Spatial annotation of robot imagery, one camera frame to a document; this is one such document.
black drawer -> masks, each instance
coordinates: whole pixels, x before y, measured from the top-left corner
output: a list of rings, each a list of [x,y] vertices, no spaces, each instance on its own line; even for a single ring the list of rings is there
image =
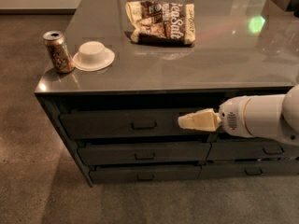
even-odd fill
[[[72,139],[184,135],[201,133],[182,130],[178,117],[190,109],[88,111],[60,116]]]
[[[159,180],[194,180],[201,167],[192,165],[138,166],[124,168],[98,168],[90,172],[94,183],[136,182]]]
[[[209,161],[242,159],[295,159],[299,157],[299,147],[283,145],[263,139],[243,139],[212,143],[207,157]]]
[[[222,178],[258,175],[298,175],[299,161],[256,161],[202,166],[200,178]]]
[[[78,149],[85,165],[205,161],[209,143],[166,142],[156,144],[115,144],[93,145]]]

shiny tabletop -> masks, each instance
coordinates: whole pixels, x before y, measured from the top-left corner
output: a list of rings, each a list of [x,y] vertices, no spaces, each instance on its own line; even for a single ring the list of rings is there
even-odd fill
[[[194,3],[192,48],[132,43],[126,35],[134,30],[125,12],[127,1],[136,0],[82,0],[65,32],[73,56],[83,43],[100,41],[115,53],[113,64],[99,71],[75,69],[59,75],[48,62],[36,94],[167,93],[298,84],[299,19],[269,0],[159,0]]]

concrete floor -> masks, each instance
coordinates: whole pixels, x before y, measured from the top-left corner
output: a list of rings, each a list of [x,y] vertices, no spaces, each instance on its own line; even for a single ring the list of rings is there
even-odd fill
[[[0,223],[298,223],[299,176],[90,188],[34,96],[42,35],[71,17],[0,16]]]

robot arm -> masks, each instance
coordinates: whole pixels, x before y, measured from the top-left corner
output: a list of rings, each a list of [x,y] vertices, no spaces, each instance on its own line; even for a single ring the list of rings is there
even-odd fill
[[[299,86],[287,94],[235,97],[223,103],[219,113],[201,110],[179,117],[178,125],[211,132],[221,126],[233,136],[262,137],[299,146]]]

soda can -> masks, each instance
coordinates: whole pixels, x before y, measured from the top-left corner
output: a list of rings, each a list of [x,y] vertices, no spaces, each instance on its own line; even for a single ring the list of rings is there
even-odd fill
[[[44,45],[57,73],[68,73],[74,70],[75,65],[68,52],[64,34],[60,31],[49,31],[44,35]]]

